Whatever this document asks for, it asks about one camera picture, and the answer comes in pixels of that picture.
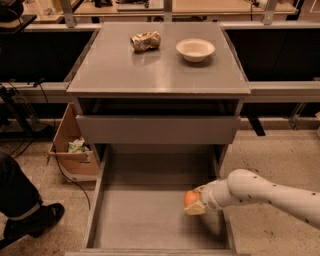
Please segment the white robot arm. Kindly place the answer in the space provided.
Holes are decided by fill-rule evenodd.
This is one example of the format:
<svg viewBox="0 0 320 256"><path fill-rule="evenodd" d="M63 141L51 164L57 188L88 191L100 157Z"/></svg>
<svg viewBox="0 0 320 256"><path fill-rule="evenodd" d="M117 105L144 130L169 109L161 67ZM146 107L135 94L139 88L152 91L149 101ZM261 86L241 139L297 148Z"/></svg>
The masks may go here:
<svg viewBox="0 0 320 256"><path fill-rule="evenodd" d="M236 169L227 178L189 190L184 195L187 215L229 206L265 203L317 229L320 228L320 193L279 185L246 169Z"/></svg>

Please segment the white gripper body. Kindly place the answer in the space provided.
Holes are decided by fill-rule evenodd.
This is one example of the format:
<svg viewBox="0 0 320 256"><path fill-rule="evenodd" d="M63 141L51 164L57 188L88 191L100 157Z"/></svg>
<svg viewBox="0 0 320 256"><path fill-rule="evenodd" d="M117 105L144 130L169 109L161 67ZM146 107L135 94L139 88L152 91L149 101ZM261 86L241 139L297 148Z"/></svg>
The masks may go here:
<svg viewBox="0 0 320 256"><path fill-rule="evenodd" d="M209 210L221 210L221 206L218 204L214 196L215 184L215 181L205 184L206 186L204 190L200 193L202 203L205 205L205 208Z"/></svg>

